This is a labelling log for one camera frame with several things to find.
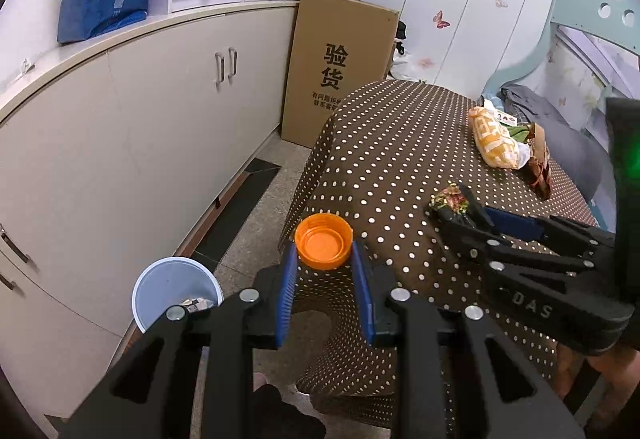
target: gray pillow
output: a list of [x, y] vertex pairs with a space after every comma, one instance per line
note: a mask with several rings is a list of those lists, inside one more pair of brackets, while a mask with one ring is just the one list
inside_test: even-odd
[[551, 157], [575, 183], [587, 202], [602, 181], [603, 170], [611, 164], [607, 152], [584, 134], [569, 127], [562, 114], [546, 98], [524, 85], [502, 88], [507, 113], [521, 123], [536, 122], [545, 129], [545, 141]]

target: polka dot tablecloth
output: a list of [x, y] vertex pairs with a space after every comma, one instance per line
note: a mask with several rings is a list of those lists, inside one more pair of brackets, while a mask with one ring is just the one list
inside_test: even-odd
[[[553, 192], [545, 202], [517, 174], [486, 165], [467, 125], [466, 112], [474, 105], [441, 87], [400, 80], [375, 82], [352, 93], [327, 121], [309, 156], [280, 245], [305, 216], [340, 215], [364, 240], [371, 258], [393, 268], [398, 286], [451, 310], [477, 303], [551, 380], [556, 343], [481, 299], [478, 266], [449, 249], [424, 209], [450, 181], [461, 181], [488, 206], [592, 225], [594, 220], [555, 162]], [[513, 242], [548, 252], [538, 244]], [[332, 320], [324, 350], [298, 380], [298, 389], [311, 395], [319, 411], [390, 427], [395, 350], [373, 349], [363, 339], [349, 265], [329, 273], [302, 266], [298, 273], [294, 310], [323, 311]], [[447, 383], [445, 389], [450, 391]]]

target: silver screw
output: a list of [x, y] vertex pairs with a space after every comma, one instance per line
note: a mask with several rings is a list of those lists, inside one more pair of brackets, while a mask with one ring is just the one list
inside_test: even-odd
[[258, 298], [260, 298], [260, 293], [257, 291], [257, 289], [242, 289], [242, 291], [240, 292], [240, 300], [242, 300], [243, 302], [255, 302], [256, 300], [258, 300]]
[[184, 307], [181, 307], [179, 305], [171, 306], [166, 310], [166, 313], [164, 313], [164, 315], [172, 322], [182, 320], [185, 314], [187, 314], [187, 311], [184, 310]]
[[480, 320], [484, 316], [484, 311], [477, 305], [470, 305], [465, 309], [465, 315], [471, 320]]
[[396, 302], [406, 302], [411, 298], [411, 293], [409, 293], [404, 287], [396, 287], [391, 290], [391, 298]]

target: orange bottle cap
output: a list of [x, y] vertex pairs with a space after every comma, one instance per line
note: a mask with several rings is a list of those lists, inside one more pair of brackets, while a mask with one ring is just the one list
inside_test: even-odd
[[303, 262], [314, 269], [335, 269], [351, 253], [353, 229], [342, 217], [314, 214], [296, 228], [296, 248]]

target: bed headboard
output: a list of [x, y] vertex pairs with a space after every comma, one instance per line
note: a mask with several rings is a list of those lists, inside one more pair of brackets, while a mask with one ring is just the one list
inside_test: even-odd
[[640, 2], [552, 0], [545, 27], [534, 50], [522, 62], [491, 75], [484, 85], [482, 96], [490, 98], [504, 85], [535, 71], [551, 49], [558, 26], [592, 34], [640, 56]]

